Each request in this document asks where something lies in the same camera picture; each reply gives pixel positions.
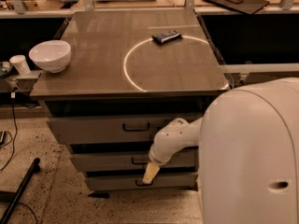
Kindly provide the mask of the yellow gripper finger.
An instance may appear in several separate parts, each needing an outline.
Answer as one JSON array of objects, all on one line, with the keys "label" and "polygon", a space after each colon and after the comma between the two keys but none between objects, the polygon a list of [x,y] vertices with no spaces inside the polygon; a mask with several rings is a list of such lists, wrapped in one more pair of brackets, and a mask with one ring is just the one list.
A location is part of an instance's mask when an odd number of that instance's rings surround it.
[{"label": "yellow gripper finger", "polygon": [[154,162],[149,162],[146,167],[146,172],[143,175],[142,182],[144,184],[150,184],[159,171],[160,171],[159,165],[157,165]]}]

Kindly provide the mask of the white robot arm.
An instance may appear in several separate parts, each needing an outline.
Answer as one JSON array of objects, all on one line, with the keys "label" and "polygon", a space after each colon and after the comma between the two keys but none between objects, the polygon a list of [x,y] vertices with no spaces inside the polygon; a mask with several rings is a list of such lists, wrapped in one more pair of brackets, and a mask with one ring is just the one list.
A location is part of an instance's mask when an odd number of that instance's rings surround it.
[{"label": "white robot arm", "polygon": [[242,86],[155,134],[143,181],[199,148],[204,224],[299,224],[299,78]]}]

